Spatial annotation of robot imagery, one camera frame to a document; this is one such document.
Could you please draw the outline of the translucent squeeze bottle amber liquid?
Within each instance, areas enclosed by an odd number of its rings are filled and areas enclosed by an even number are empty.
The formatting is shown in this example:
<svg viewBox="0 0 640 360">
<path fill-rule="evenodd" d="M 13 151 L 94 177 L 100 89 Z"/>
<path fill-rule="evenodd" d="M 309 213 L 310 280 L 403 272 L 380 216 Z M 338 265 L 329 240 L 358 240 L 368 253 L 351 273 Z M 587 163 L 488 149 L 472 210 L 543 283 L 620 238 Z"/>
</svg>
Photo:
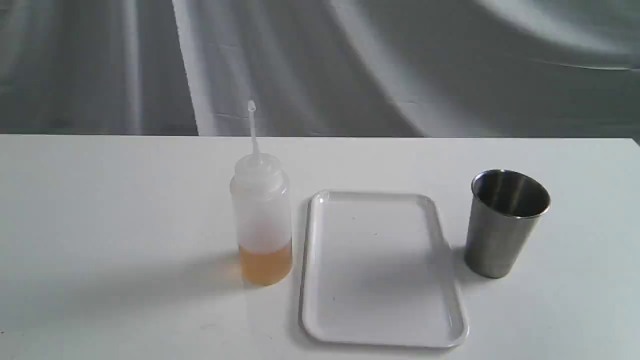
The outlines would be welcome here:
<svg viewBox="0 0 640 360">
<path fill-rule="evenodd" d="M 293 233 L 290 179 L 281 161 L 259 148 L 256 110 L 256 103 L 247 101 L 252 151 L 235 163 L 230 195 L 242 275 L 265 287 L 293 268 Z"/>
</svg>

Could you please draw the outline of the stainless steel cup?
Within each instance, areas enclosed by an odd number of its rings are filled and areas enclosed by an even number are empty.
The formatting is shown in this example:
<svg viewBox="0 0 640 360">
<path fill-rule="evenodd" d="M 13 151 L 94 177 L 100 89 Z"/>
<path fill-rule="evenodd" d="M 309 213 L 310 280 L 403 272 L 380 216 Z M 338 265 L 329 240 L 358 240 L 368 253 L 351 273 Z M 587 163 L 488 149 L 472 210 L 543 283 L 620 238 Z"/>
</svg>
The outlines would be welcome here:
<svg viewBox="0 0 640 360">
<path fill-rule="evenodd" d="M 478 173 L 470 189 L 464 261 L 477 275 L 504 278 L 539 219 L 548 212 L 550 193 L 534 178 L 506 169 Z"/>
</svg>

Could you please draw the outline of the white rectangular plastic tray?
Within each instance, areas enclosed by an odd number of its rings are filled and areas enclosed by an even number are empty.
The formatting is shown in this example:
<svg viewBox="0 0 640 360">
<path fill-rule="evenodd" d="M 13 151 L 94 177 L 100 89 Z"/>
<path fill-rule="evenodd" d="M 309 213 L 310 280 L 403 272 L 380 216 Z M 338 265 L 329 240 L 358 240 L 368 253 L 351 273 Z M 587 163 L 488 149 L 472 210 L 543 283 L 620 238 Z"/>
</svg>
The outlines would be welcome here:
<svg viewBox="0 0 640 360">
<path fill-rule="evenodd" d="M 318 342 L 448 350 L 469 320 L 435 202 L 322 190 L 309 201 L 299 319 Z"/>
</svg>

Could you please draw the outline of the grey draped backdrop cloth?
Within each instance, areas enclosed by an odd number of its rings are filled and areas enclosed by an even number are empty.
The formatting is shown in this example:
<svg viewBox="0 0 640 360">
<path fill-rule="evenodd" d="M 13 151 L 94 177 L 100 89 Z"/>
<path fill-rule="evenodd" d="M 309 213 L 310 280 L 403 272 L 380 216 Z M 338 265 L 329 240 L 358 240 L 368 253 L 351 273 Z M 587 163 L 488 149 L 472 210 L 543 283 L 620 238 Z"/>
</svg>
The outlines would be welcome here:
<svg viewBox="0 0 640 360">
<path fill-rule="evenodd" d="M 1 132 L 639 139 L 637 0 L 3 0 Z"/>
</svg>

